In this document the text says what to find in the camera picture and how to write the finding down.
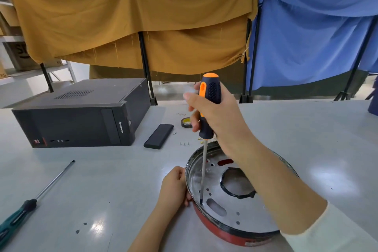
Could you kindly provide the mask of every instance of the metal disc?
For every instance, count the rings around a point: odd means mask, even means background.
[[[203,204],[199,204],[203,148],[199,148],[186,165],[186,183],[196,207],[211,223],[231,234],[251,237],[277,234],[278,227],[261,197],[228,158],[218,142],[208,146]],[[277,155],[295,174],[295,170]]]

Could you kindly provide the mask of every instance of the roll of tape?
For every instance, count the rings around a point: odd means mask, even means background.
[[[192,124],[190,123],[190,118],[183,118],[181,120],[181,126],[186,129],[192,128]]]

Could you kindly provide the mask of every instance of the yellow cloth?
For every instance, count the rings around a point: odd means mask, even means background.
[[[258,0],[13,0],[30,56],[195,74],[235,62]]]

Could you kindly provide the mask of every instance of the center hole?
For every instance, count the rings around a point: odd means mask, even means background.
[[[236,197],[247,195],[255,190],[243,171],[236,167],[230,167],[223,173],[222,184],[228,192]]]

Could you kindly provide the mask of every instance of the screwdriver handle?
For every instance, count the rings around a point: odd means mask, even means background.
[[[201,80],[200,91],[198,94],[215,104],[219,104],[222,97],[219,76],[215,73],[204,74]],[[200,114],[200,123],[200,137],[204,140],[210,140],[214,136],[214,131],[206,121],[203,114]]]
[[[0,249],[8,242],[12,235],[22,225],[26,216],[32,212],[37,206],[37,200],[26,200],[23,205],[15,213],[9,216],[0,225]]]

